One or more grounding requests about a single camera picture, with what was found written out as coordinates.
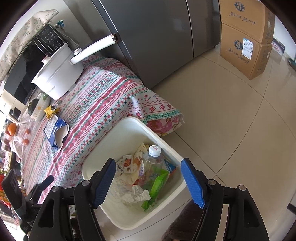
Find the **blue cardboard box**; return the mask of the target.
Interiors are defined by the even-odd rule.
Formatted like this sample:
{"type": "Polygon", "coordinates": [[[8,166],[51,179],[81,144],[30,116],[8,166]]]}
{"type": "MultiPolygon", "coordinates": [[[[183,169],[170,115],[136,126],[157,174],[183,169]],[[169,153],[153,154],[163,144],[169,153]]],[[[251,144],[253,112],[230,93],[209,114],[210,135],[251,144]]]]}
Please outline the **blue cardboard box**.
{"type": "Polygon", "coordinates": [[[59,116],[53,114],[44,127],[44,134],[50,145],[55,149],[61,149],[70,126],[59,116]]]}

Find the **clear plastic water bottle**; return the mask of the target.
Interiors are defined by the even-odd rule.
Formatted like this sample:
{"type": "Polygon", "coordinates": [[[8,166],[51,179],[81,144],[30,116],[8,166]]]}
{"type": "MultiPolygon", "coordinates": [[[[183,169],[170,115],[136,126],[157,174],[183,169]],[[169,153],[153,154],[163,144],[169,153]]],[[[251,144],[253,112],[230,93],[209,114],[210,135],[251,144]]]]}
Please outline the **clear plastic water bottle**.
{"type": "Polygon", "coordinates": [[[142,155],[142,162],[138,175],[138,185],[143,189],[148,188],[160,175],[164,164],[162,149],[157,145],[151,145],[148,152],[142,155]]]}

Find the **white plastic trash bin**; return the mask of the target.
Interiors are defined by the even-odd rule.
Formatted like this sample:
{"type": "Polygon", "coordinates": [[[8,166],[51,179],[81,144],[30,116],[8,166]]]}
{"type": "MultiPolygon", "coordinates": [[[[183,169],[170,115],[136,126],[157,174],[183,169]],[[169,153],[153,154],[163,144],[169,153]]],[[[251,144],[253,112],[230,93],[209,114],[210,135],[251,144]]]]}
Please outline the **white plastic trash bin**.
{"type": "Polygon", "coordinates": [[[158,145],[166,160],[176,166],[154,205],[144,211],[139,205],[123,204],[110,188],[100,206],[109,220],[122,230],[133,230],[168,206],[186,187],[180,171],[182,157],[139,119],[127,117],[115,124],[84,160],[82,177],[89,180],[100,171],[107,159],[118,161],[126,154],[134,154],[140,144],[158,145]]]}

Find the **crumpled white tissue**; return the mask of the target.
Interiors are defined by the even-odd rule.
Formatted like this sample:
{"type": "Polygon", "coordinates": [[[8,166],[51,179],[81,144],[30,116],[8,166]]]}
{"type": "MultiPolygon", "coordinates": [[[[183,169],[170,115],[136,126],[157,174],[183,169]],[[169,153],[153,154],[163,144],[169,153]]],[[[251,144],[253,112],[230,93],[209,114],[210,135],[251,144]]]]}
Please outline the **crumpled white tissue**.
{"type": "Polygon", "coordinates": [[[121,201],[125,203],[138,203],[151,200],[148,190],[143,190],[138,185],[133,185],[132,190],[121,197],[121,201]]]}

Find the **green snack packet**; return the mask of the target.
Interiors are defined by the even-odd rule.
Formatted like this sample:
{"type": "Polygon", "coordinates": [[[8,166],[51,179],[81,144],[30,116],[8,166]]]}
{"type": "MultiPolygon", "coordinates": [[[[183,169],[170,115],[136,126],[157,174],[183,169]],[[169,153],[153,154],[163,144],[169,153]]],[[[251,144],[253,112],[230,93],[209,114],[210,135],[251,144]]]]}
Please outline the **green snack packet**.
{"type": "Polygon", "coordinates": [[[165,185],[167,178],[169,176],[169,171],[161,169],[159,175],[155,178],[151,189],[149,190],[150,200],[146,200],[143,202],[141,207],[144,210],[149,209],[156,201],[161,189],[165,185]]]}

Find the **large orange fruit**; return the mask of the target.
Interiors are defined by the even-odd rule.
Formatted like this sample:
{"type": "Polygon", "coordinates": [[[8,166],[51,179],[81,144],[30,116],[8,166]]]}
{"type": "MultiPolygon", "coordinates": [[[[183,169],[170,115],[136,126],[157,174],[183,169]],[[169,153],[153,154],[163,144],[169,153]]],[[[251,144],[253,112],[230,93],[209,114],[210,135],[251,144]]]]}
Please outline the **large orange fruit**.
{"type": "Polygon", "coordinates": [[[7,130],[10,136],[14,136],[16,134],[17,125],[15,123],[10,123],[7,130]]]}

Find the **yellow crumpled wrapper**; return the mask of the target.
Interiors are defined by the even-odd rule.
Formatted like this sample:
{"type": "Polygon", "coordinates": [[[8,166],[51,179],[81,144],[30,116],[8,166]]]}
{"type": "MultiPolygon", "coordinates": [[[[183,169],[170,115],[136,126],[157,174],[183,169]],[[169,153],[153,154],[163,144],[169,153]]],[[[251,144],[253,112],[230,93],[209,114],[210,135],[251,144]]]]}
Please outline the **yellow crumpled wrapper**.
{"type": "Polygon", "coordinates": [[[59,107],[55,107],[53,105],[48,106],[44,112],[46,114],[46,117],[50,120],[53,114],[58,114],[60,111],[59,107]]]}

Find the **dark green pumpkin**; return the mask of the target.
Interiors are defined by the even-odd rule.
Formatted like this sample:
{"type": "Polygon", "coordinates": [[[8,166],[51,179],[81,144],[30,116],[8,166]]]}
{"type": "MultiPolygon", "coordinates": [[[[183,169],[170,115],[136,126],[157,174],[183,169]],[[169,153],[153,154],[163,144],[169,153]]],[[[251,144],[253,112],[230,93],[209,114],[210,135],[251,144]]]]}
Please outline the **dark green pumpkin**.
{"type": "Polygon", "coordinates": [[[29,116],[31,116],[37,106],[39,102],[38,98],[33,99],[32,101],[29,102],[28,108],[27,108],[27,112],[29,114],[29,116]]]}

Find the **patterned red green tablecloth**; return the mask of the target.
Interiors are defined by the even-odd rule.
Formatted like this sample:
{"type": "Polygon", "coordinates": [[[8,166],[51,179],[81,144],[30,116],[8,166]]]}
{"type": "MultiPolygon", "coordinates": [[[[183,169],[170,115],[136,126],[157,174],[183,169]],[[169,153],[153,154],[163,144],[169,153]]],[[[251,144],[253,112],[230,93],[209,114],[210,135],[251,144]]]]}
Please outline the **patterned red green tablecloth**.
{"type": "Polygon", "coordinates": [[[70,126],[63,147],[53,148],[46,138],[47,118],[33,123],[22,156],[26,191],[49,175],[54,185],[76,186],[82,180],[86,157],[122,118],[138,118],[158,136],[172,133],[183,122],[179,110],[145,87],[118,60],[92,55],[82,63],[84,70],[74,89],[53,103],[70,126]]]}

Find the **black microwave oven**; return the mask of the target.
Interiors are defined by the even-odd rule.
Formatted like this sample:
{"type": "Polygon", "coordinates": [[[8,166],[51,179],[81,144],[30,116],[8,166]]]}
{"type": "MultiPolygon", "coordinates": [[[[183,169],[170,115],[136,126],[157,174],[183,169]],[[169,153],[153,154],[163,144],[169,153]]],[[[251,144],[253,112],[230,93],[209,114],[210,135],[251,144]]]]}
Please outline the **black microwave oven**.
{"type": "Polygon", "coordinates": [[[9,71],[4,90],[25,104],[36,85],[32,83],[43,66],[42,60],[51,57],[65,44],[51,25],[45,25],[36,37],[27,44],[9,71]]]}

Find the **white electric cooking pot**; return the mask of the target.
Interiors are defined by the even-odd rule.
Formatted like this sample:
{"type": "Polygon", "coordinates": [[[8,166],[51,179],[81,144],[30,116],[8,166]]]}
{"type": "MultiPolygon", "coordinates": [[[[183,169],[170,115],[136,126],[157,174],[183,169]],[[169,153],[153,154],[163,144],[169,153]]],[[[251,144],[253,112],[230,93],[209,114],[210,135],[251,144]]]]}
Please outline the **white electric cooking pot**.
{"type": "Polygon", "coordinates": [[[32,83],[54,100],[61,98],[73,88],[83,72],[81,61],[90,55],[114,45],[118,41],[116,34],[108,35],[85,49],[72,51],[65,43],[51,57],[42,60],[43,66],[35,75],[32,83]]]}

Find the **lower cardboard box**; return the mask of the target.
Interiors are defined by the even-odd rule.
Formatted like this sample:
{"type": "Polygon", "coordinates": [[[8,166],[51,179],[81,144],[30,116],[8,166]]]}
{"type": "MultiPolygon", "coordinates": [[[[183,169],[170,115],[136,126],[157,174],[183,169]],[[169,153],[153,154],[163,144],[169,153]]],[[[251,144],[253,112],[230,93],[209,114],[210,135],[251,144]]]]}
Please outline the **lower cardboard box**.
{"type": "Polygon", "coordinates": [[[220,56],[249,80],[264,72],[272,48],[272,44],[260,44],[233,27],[221,26],[220,56]]]}

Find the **grey refrigerator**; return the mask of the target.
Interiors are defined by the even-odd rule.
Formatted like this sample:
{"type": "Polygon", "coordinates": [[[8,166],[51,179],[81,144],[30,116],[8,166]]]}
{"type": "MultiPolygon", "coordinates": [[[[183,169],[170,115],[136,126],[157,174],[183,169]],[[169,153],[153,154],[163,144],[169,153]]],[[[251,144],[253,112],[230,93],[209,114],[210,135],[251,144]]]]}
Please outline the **grey refrigerator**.
{"type": "Polygon", "coordinates": [[[218,1],[93,1],[147,88],[220,42],[218,1]]]}

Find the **floral cloth cover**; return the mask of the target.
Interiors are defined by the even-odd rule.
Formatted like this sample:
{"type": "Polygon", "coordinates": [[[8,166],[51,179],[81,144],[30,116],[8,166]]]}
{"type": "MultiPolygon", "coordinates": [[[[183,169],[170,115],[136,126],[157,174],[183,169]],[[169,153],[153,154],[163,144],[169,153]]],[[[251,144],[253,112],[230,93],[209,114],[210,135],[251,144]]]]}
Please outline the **floral cloth cover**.
{"type": "Polygon", "coordinates": [[[58,13],[56,9],[39,11],[20,28],[1,56],[1,82],[6,79],[13,63],[27,44],[58,13]]]}

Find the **upper cardboard box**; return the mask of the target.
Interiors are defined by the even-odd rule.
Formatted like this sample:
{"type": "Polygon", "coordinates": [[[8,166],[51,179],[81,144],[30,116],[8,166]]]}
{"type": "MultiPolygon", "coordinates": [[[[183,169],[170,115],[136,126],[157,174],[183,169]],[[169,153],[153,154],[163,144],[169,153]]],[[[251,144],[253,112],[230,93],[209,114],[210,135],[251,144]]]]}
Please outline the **upper cardboard box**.
{"type": "Polygon", "coordinates": [[[260,44],[273,40],[275,15],[256,0],[220,0],[222,23],[245,33],[260,44]]]}

